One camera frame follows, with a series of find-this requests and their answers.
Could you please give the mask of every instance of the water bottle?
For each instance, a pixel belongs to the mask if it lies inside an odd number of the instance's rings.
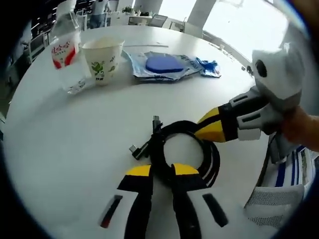
[[[58,71],[62,88],[70,94],[84,89],[86,79],[89,78],[74,7],[74,0],[64,1],[57,7],[57,20],[50,37],[53,64]]]

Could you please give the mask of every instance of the black slot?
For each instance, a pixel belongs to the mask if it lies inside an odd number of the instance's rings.
[[[250,116],[248,118],[244,118],[243,122],[249,122],[249,121],[252,121],[252,120],[255,120],[255,119],[258,119],[258,118],[260,118],[260,114],[257,114],[255,116]]]
[[[238,98],[238,99],[235,99],[235,100],[234,100],[234,103],[236,103],[236,102],[238,102],[238,101],[241,101],[241,100],[243,100],[243,99],[246,99],[246,98],[248,98],[248,96],[242,96],[242,97],[240,97],[240,98]]]
[[[118,207],[121,199],[123,198],[123,196],[120,196],[120,195],[115,195],[114,198],[110,201],[109,203],[109,209],[108,211],[106,212],[104,218],[102,219],[102,222],[100,224],[100,226],[102,228],[108,228],[109,227],[109,224],[110,224],[110,221],[111,221],[111,218],[116,210],[116,208]]]
[[[203,199],[205,200],[206,204],[210,212],[212,213],[215,222],[222,228],[228,224],[228,219],[226,214],[224,213],[223,209],[220,207],[217,200],[213,197],[212,194],[204,194]]]

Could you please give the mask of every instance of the paper cup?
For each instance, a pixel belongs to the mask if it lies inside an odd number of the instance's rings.
[[[118,68],[124,41],[103,37],[87,42],[82,49],[96,85],[106,85]]]

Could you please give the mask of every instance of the white table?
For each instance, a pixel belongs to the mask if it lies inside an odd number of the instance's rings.
[[[76,96],[60,89],[50,49],[31,65],[13,97],[4,129],[6,166],[27,210],[55,238],[110,238],[99,227],[107,202],[135,161],[128,148],[142,145],[153,115],[164,124],[198,121],[211,108],[247,91],[253,79],[208,42],[156,27],[118,26],[88,30],[83,41],[101,36],[125,39],[128,52],[157,51],[217,60],[220,79],[193,76],[176,84],[137,84],[123,58],[116,80]],[[153,44],[169,47],[149,47]],[[268,137],[218,143],[221,167],[213,188],[244,206],[263,167]],[[199,166],[202,153],[190,137],[165,145],[168,162]],[[154,182],[147,238],[179,238],[169,188]]]

